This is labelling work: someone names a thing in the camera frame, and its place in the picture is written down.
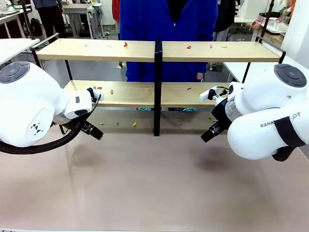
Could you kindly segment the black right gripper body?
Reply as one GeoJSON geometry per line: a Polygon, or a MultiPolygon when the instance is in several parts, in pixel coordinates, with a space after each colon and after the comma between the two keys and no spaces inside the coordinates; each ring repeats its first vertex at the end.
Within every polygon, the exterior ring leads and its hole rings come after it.
{"type": "Polygon", "coordinates": [[[231,120],[227,117],[227,114],[225,112],[225,105],[227,103],[227,98],[222,100],[217,106],[213,109],[211,112],[212,115],[216,118],[216,120],[219,121],[220,127],[222,128],[222,131],[228,130],[228,128],[231,125],[231,120]]]}

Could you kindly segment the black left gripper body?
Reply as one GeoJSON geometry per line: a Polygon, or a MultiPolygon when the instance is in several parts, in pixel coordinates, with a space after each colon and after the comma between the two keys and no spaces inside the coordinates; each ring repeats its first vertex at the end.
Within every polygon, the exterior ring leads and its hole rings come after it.
{"type": "Polygon", "coordinates": [[[68,119],[64,115],[56,115],[53,118],[53,125],[59,125],[60,131],[65,132],[64,128],[68,130],[75,130],[79,129],[80,131],[83,128],[85,121],[85,116],[78,116],[77,118],[74,119],[68,119]]]}

